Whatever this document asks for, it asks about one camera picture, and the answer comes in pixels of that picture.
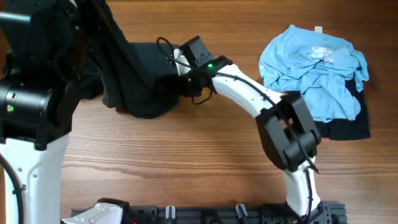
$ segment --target black cloth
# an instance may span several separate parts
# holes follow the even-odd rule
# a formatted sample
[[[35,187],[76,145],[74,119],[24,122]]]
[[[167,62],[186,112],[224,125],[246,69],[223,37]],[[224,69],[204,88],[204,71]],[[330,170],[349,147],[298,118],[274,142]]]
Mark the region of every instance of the black cloth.
[[[355,121],[347,119],[334,119],[329,123],[316,121],[321,136],[331,140],[358,140],[370,138],[368,121],[368,108],[364,100],[364,91],[358,92],[355,87],[355,80],[346,81],[346,88],[361,105],[361,112],[355,117]]]

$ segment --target clothing tag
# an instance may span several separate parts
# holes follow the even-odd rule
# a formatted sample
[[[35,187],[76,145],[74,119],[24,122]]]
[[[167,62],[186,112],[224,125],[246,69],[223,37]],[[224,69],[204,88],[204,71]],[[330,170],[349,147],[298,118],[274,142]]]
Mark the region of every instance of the clothing tag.
[[[322,33],[322,27],[315,27],[315,32]]]

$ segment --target wood grain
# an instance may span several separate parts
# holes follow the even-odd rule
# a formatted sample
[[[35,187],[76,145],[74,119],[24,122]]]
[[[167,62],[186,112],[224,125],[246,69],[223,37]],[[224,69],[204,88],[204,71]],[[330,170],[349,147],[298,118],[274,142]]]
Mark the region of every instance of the wood grain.
[[[290,24],[353,43],[366,57],[371,139],[319,147],[318,194],[346,204],[349,223],[398,222],[397,1],[115,1],[115,20],[131,42],[164,36],[182,44],[201,35],[257,79],[266,45]],[[254,120],[222,96],[137,119],[81,101],[63,162],[61,215],[101,197],[131,205],[210,206],[283,203],[280,171],[268,160]]]

